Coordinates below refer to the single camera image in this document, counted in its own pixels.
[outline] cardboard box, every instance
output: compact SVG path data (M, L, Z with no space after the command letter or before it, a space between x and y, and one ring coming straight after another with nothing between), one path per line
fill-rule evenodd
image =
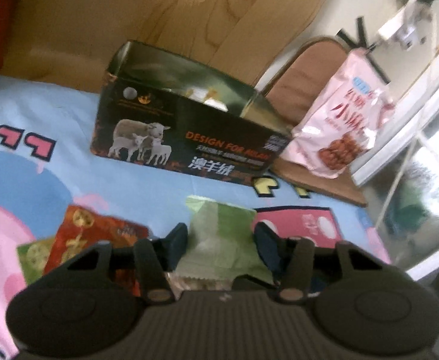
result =
M107 69L91 152L250 184L289 142L284 123L254 88L203 64L129 41Z

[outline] pink package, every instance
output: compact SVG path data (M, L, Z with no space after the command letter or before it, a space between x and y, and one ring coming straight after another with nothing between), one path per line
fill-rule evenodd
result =
M350 52L312 107L292 130L293 141L281 157L314 175L335 179L362 153L393 114L387 87L365 57Z

